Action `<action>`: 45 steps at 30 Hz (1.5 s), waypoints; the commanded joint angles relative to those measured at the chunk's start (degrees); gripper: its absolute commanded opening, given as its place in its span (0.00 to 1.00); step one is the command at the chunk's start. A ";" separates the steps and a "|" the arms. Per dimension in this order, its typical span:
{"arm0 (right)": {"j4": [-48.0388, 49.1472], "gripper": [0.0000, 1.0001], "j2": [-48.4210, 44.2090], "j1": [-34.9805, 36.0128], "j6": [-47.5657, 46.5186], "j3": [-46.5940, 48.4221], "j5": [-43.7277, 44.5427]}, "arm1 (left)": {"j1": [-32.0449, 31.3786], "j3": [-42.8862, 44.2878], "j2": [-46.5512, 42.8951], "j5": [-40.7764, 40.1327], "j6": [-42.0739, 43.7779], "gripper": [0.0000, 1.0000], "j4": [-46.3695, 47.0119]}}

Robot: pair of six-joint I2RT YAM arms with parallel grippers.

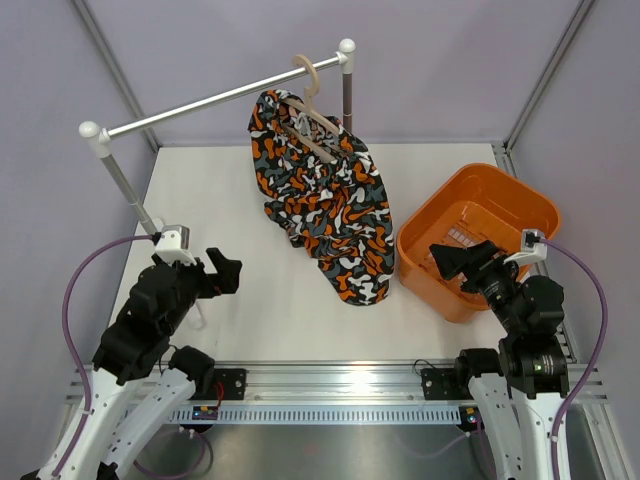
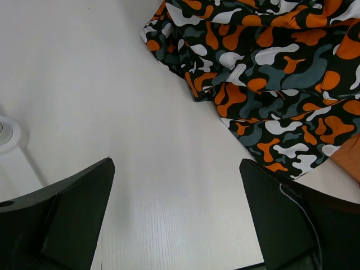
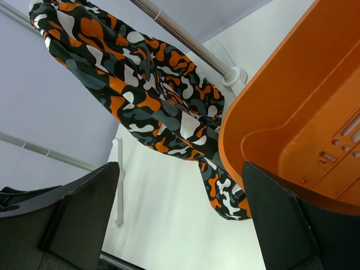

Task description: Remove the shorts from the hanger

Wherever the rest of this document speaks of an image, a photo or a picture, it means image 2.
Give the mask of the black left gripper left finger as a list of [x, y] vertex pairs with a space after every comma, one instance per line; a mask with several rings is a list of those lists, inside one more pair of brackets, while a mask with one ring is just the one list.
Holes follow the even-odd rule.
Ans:
[[107, 157], [1, 202], [1, 269], [90, 269], [114, 175]]

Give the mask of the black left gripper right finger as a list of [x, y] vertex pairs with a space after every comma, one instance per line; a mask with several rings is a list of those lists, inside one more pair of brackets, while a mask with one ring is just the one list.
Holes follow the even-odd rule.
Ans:
[[264, 261], [253, 269], [359, 269], [359, 204], [239, 166]]

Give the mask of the orange camouflage shorts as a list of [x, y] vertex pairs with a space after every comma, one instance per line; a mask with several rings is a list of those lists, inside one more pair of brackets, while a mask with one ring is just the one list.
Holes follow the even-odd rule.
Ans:
[[358, 1], [163, 1], [141, 38], [282, 177], [359, 134]]

